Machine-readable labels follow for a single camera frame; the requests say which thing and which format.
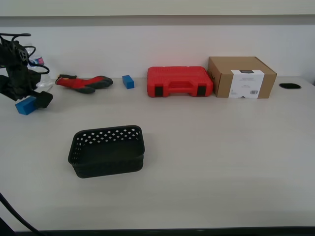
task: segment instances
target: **red toolbox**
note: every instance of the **red toolbox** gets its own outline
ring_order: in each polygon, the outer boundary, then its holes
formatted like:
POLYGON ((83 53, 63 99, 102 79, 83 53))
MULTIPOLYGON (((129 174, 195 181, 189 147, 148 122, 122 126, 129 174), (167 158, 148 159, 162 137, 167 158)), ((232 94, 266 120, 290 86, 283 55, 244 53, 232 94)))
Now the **red toolbox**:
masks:
POLYGON ((202 66, 150 67, 147 91, 150 97, 168 97, 171 93, 209 96, 213 83, 202 66))

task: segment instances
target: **red glove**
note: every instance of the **red glove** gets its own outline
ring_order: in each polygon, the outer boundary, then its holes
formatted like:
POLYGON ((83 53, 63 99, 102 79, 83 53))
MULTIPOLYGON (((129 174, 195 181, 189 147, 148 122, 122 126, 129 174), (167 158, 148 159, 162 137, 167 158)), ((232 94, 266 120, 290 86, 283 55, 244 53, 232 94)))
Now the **red glove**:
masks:
POLYGON ((112 79, 106 76, 96 76, 89 80, 77 79, 77 76, 59 75, 56 85, 74 89, 81 93, 94 93, 95 89, 103 89, 113 84, 112 79))

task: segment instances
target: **black basket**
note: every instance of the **black basket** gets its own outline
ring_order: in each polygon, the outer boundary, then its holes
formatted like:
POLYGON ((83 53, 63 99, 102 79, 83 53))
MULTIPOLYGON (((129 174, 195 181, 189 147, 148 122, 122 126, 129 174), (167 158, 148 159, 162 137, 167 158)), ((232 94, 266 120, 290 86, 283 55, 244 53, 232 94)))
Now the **black basket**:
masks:
POLYGON ((80 178, 139 171, 144 143, 139 126, 83 130, 74 135, 68 162, 80 178))

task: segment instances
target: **blue block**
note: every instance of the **blue block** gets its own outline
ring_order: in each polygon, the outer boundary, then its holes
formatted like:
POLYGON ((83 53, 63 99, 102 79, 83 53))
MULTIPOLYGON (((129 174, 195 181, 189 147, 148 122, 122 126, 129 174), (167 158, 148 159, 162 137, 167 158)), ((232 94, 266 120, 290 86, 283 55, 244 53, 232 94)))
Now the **blue block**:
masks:
POLYGON ((123 76, 123 83, 127 89, 133 89, 134 88, 134 81, 130 77, 130 75, 124 75, 123 76))
POLYGON ((15 104, 16 109, 20 114, 28 115, 32 113, 37 108, 34 106, 34 101, 36 100, 35 97, 28 97, 24 99, 22 102, 15 104))

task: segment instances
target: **cardboard box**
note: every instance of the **cardboard box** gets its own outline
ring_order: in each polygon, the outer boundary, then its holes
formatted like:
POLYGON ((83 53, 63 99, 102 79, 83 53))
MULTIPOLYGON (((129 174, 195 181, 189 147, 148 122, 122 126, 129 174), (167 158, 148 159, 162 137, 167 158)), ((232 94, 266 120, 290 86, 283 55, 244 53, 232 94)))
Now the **cardboard box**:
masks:
POLYGON ((268 98, 276 72, 256 57, 209 57, 217 97, 268 98))

